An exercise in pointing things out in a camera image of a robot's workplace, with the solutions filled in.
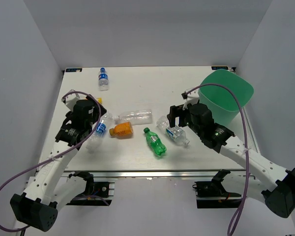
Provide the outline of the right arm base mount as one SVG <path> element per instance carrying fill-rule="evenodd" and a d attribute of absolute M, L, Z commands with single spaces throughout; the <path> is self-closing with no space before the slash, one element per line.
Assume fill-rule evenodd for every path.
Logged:
<path fill-rule="evenodd" d="M 196 193 L 198 209 L 237 208 L 241 203 L 241 195 L 227 192 L 222 186 L 225 176 L 231 172 L 220 170 L 210 181 L 196 181 L 192 188 Z"/>

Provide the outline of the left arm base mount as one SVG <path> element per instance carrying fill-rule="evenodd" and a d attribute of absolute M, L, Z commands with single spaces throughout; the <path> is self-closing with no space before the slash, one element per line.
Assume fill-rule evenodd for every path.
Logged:
<path fill-rule="evenodd" d="M 85 171 L 72 172 L 67 181 L 72 177 L 78 177 L 86 182 L 84 192 L 78 194 L 67 206 L 109 206 L 115 191 L 115 182 L 107 179 L 95 178 L 93 174 Z"/>

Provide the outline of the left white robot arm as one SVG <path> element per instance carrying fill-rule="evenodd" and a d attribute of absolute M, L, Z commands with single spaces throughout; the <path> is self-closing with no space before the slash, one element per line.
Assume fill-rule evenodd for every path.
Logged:
<path fill-rule="evenodd" d="M 94 191 L 93 175 L 85 171 L 70 174 L 68 182 L 59 189 L 56 185 L 81 148 L 80 142 L 91 135 L 95 123 L 107 110 L 89 96 L 72 99 L 66 106 L 69 112 L 55 137 L 50 162 L 43 164 L 21 195 L 14 194 L 10 200 L 18 221 L 43 232 L 51 229 L 58 212 L 66 204 L 77 196 L 89 196 Z"/>

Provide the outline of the green plastic bin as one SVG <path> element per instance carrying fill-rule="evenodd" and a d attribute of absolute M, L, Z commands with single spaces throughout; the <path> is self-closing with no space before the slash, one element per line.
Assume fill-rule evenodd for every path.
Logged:
<path fill-rule="evenodd" d="M 243 78 L 225 69 L 215 70 L 203 80 L 198 91 L 200 103 L 207 105 L 216 123 L 227 126 L 239 113 L 239 108 L 226 89 L 213 86 L 213 83 L 231 90 L 241 107 L 249 102 L 254 94 L 254 88 Z"/>

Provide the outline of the orange juice bottle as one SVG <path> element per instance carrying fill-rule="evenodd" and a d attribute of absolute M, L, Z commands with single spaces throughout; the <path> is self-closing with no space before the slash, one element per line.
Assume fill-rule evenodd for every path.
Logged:
<path fill-rule="evenodd" d="M 124 122 L 116 125 L 109 130 L 109 134 L 113 138 L 130 138 L 133 136 L 133 126 L 131 122 Z"/>

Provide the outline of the clear bottle white label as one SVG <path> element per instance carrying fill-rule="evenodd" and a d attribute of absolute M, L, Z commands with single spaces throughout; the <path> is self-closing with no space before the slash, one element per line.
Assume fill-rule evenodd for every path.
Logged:
<path fill-rule="evenodd" d="M 166 116 L 162 116 L 157 120 L 156 127 L 178 146 L 185 147 L 190 143 L 184 130 L 178 126 L 170 127 Z"/>

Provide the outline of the green soda bottle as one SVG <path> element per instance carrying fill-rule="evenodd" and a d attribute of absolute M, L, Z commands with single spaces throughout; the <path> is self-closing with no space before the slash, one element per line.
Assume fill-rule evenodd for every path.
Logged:
<path fill-rule="evenodd" d="M 156 156 L 162 156 L 166 153 L 167 148 L 161 142 L 159 136 L 156 133 L 150 131 L 150 129 L 146 127 L 144 128 L 144 134 L 148 146 L 151 148 Z"/>

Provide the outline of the clear bottle blue label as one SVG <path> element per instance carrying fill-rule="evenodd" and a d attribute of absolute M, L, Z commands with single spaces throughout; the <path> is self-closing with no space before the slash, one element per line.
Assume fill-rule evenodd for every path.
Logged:
<path fill-rule="evenodd" d="M 113 121 L 113 115 L 109 112 L 101 117 L 96 130 L 87 140 L 86 149 L 88 153 L 94 153 L 95 150 L 102 144 L 104 135 L 111 127 Z"/>

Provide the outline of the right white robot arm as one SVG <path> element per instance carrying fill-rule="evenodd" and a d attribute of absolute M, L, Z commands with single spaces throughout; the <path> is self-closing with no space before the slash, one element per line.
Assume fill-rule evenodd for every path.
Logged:
<path fill-rule="evenodd" d="M 247 196 L 264 203 L 273 213 L 288 218 L 295 209 L 295 168 L 288 170 L 245 147 L 233 131 L 216 123 L 212 112 L 200 102 L 171 106 L 167 115 L 170 127 L 188 126 L 202 143 L 218 154 L 235 161 L 256 177 Z"/>

